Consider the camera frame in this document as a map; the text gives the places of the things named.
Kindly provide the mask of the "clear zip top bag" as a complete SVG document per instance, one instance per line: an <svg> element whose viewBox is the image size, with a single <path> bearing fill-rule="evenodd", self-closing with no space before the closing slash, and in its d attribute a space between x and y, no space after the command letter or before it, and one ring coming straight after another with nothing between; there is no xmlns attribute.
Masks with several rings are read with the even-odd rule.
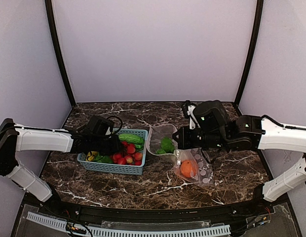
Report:
<svg viewBox="0 0 306 237"><path fill-rule="evenodd" d="M147 138L147 150L150 154L162 158L173 165L174 173L181 179L195 184L199 187L206 187L213 184L214 175L212 165L206 159L209 158L207 153L202 153L200 148L193 148L188 150L181 150L178 148L176 141L172 139L172 134L177 131L177 128L172 124L163 124L159 126L150 126ZM158 155L156 151L160 149L160 141L164 138L171 138L175 151L172 154ZM197 175L193 178L187 178L180 172L180 165L185 160L194 160L198 165Z"/></svg>

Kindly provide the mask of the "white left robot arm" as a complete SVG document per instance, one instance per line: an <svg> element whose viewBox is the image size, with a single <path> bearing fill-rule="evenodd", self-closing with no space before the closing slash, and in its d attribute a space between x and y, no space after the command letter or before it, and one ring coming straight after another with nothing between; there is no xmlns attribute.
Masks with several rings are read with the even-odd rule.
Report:
<svg viewBox="0 0 306 237"><path fill-rule="evenodd" d="M79 130L48 129L16 124L6 118L0 125L0 176L11 179L39 201L52 199L52 188L16 158L21 151L58 151L110 156L123 149L110 118L93 116Z"/></svg>

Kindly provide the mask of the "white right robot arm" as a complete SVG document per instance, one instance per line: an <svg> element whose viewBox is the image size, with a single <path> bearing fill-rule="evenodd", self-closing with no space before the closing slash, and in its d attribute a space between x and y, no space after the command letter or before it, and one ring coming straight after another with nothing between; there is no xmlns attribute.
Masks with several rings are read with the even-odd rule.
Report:
<svg viewBox="0 0 306 237"><path fill-rule="evenodd" d="M306 126L282 124L267 115L231 120L219 100L182 104L188 126L173 133L180 150L224 148L230 151L286 150L303 156L278 177L254 189L254 198L268 202L306 182Z"/></svg>

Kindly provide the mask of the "orange toy fruit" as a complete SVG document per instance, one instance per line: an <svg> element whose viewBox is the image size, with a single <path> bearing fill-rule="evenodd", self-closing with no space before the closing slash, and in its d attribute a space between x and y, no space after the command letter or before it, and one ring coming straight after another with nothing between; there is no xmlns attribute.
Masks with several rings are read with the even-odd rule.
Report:
<svg viewBox="0 0 306 237"><path fill-rule="evenodd" d="M185 160L180 165L180 172L187 178L193 178L197 175L198 165L194 160Z"/></svg>

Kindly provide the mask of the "red toy lychee bunch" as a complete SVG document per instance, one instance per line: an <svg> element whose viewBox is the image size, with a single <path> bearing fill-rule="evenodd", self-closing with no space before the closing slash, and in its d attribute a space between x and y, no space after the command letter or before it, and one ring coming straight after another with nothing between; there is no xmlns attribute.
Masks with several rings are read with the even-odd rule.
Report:
<svg viewBox="0 0 306 237"><path fill-rule="evenodd" d="M133 144L122 141L123 151L111 155L114 164L140 166L143 163L143 144Z"/></svg>

